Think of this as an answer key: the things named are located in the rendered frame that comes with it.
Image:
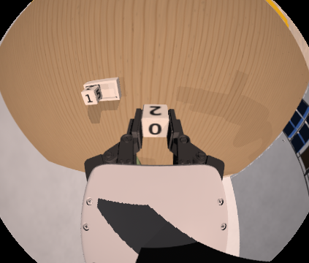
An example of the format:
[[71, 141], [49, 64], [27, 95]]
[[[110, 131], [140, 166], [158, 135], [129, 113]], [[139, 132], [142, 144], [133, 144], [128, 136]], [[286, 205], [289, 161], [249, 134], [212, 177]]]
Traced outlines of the beige calendar cube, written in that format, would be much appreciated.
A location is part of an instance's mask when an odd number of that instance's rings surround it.
[[142, 109], [143, 137], [166, 137], [169, 113], [166, 104], [144, 104]]
[[85, 102], [85, 105], [98, 104], [102, 98], [102, 91], [100, 84], [98, 85], [89, 85], [82, 92], [82, 97]]

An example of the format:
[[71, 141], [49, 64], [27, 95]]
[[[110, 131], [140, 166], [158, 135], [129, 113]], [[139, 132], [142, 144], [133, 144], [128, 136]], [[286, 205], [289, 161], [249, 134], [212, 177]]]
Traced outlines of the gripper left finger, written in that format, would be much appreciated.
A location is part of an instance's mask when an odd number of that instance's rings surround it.
[[100, 164], [137, 164], [137, 153], [142, 149], [142, 110], [136, 109], [134, 119], [131, 118], [127, 133], [121, 136], [120, 142], [109, 148], [104, 154], [99, 154], [85, 161], [85, 175], [88, 181], [94, 167]]

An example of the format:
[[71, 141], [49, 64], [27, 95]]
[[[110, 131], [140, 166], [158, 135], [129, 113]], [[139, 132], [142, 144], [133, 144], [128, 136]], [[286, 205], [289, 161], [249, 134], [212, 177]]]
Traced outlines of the beige rectangular tray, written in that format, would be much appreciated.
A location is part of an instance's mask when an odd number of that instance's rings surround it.
[[101, 80], [92, 80], [85, 83], [83, 86], [86, 88], [89, 85], [98, 85], [102, 91], [102, 98], [100, 101], [107, 100], [120, 100], [121, 98], [121, 87], [119, 82], [119, 77], [101, 79]]

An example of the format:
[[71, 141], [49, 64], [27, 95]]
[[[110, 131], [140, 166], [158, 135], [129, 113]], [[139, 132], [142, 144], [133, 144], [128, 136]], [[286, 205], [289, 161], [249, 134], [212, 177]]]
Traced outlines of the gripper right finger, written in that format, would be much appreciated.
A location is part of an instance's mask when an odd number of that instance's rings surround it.
[[[180, 119], [176, 119], [175, 110], [169, 109], [169, 126], [167, 132], [167, 146], [173, 153], [173, 164], [206, 164], [215, 167], [221, 179], [224, 176], [224, 162], [200, 150], [191, 143], [190, 138], [183, 134]], [[178, 121], [178, 122], [177, 122]], [[179, 129], [178, 129], [179, 127]]]

